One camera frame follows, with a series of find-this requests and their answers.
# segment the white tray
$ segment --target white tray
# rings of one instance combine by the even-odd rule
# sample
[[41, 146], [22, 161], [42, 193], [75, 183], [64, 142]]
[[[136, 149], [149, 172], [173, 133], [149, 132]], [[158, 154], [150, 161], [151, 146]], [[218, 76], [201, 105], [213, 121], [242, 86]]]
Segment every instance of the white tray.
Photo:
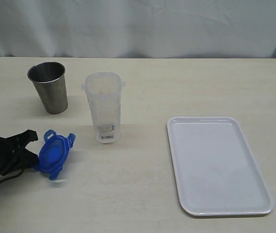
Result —
[[194, 216], [265, 215], [274, 201], [237, 121], [171, 118], [167, 123], [179, 201]]

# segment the white backdrop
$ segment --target white backdrop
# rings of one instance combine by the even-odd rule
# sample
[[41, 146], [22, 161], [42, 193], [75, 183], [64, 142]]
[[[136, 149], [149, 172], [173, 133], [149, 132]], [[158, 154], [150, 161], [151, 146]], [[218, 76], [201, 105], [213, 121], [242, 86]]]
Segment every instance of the white backdrop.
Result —
[[0, 56], [276, 57], [276, 0], [0, 0]]

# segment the label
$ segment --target label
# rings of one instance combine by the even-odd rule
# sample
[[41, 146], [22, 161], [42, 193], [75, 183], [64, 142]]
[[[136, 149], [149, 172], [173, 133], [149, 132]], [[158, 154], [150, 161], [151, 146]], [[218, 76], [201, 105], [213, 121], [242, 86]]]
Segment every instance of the label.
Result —
[[115, 138], [115, 129], [113, 123], [104, 123], [97, 126], [99, 131], [99, 138], [101, 140], [105, 139], [114, 139]]

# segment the blue lid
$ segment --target blue lid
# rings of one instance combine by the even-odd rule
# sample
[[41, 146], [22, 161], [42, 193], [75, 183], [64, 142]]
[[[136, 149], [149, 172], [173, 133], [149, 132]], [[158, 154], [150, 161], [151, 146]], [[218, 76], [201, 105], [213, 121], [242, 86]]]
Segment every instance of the blue lid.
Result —
[[49, 179], [55, 180], [73, 147], [75, 135], [70, 133], [66, 138], [57, 135], [54, 130], [48, 130], [44, 134], [44, 140], [45, 145], [39, 153], [40, 163], [34, 169], [50, 174]]

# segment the clear plastic container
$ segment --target clear plastic container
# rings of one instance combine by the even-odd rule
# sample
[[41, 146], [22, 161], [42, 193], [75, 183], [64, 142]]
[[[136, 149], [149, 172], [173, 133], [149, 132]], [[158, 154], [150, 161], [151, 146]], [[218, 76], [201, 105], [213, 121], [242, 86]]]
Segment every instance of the clear plastic container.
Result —
[[94, 73], [85, 80], [85, 90], [100, 143], [112, 143], [120, 138], [120, 95], [125, 83], [117, 74]]

